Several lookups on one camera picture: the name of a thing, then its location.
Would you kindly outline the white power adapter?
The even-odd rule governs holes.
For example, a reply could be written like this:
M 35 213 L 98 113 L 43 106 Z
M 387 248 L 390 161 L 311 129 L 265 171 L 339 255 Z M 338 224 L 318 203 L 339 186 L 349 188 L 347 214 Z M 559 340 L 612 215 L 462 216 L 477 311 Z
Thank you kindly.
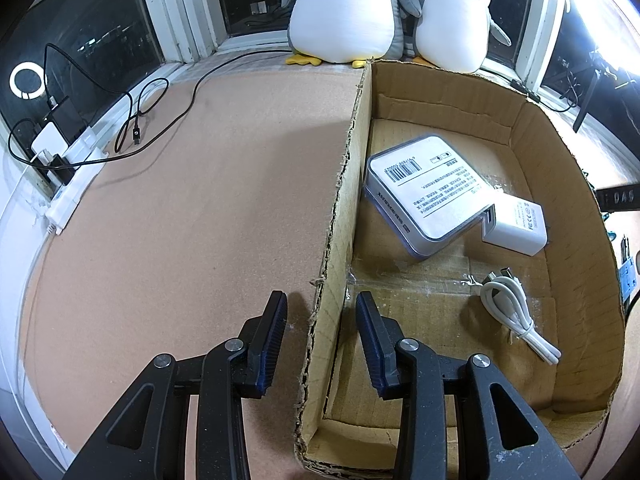
M 537 204 L 496 191 L 482 223 L 485 243 L 531 256 L 548 243 L 544 211 Z

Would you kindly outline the brown cardboard box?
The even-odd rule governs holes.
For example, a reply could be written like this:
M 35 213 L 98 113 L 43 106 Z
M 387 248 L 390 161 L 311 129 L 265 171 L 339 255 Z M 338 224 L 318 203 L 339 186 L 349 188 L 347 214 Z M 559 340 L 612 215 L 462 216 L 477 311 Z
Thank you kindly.
M 370 155 L 441 136 L 491 186 L 539 204 L 548 243 L 527 257 L 472 226 L 412 258 L 361 192 Z M 300 378 L 295 454 L 317 474 L 383 479 L 401 405 L 371 385 L 354 302 L 370 292 L 404 333 L 444 356 L 487 354 L 561 448 L 608 414 L 623 368 L 617 262 L 561 117 L 471 75 L 376 62 L 360 80 Z

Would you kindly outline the silver tin box with label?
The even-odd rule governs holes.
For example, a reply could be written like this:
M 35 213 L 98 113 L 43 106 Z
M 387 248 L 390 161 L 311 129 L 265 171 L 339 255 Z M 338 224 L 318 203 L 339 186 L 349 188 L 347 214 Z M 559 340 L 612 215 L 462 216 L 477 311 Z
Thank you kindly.
M 492 205 L 492 188 L 440 136 L 370 156 L 363 191 L 418 259 L 442 250 Z

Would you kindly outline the black plug adapter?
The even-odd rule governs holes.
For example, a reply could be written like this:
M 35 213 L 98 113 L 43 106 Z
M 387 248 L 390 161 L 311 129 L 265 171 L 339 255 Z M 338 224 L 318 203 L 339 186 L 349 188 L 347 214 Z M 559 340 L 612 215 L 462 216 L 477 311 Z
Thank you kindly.
M 52 156 L 48 166 L 48 173 L 52 174 L 62 185 L 68 185 L 76 172 L 76 168 L 59 154 Z

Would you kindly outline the white power strip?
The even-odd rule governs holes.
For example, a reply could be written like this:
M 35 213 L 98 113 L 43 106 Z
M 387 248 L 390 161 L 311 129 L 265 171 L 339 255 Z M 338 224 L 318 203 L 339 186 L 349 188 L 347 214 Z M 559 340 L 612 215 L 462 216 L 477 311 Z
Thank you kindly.
M 88 127 L 65 152 L 64 157 L 69 162 L 81 162 L 81 165 L 75 167 L 70 182 L 55 192 L 46 211 L 46 218 L 51 230 L 58 235 L 66 228 L 81 197 L 104 167 L 106 154 L 100 149 L 98 137 L 93 128 Z

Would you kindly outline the white charger brick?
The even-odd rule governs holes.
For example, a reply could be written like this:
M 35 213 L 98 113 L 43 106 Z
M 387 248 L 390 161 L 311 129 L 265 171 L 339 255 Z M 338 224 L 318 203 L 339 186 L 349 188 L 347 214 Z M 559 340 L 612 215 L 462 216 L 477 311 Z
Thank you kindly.
M 47 122 L 32 141 L 32 151 L 40 162 L 50 162 L 55 155 L 64 155 L 69 147 L 54 122 Z

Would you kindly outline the large white grey penguin plush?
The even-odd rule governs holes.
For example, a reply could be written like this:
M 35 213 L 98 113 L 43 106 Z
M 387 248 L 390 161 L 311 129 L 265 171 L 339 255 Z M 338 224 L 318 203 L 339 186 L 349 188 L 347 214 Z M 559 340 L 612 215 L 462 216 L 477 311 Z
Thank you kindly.
M 420 18 L 419 0 L 281 0 L 292 9 L 288 21 L 288 65 L 323 62 L 361 68 L 370 60 L 398 60 L 404 54 L 402 19 Z

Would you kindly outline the small white grey penguin plush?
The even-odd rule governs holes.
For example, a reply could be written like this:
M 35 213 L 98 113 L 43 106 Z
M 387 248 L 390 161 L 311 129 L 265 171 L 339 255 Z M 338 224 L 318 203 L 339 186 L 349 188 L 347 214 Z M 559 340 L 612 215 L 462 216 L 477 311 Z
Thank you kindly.
M 474 73 L 488 53 L 490 38 L 510 47 L 508 34 L 492 19 L 491 0 L 419 0 L 413 32 L 413 61 L 457 73 Z

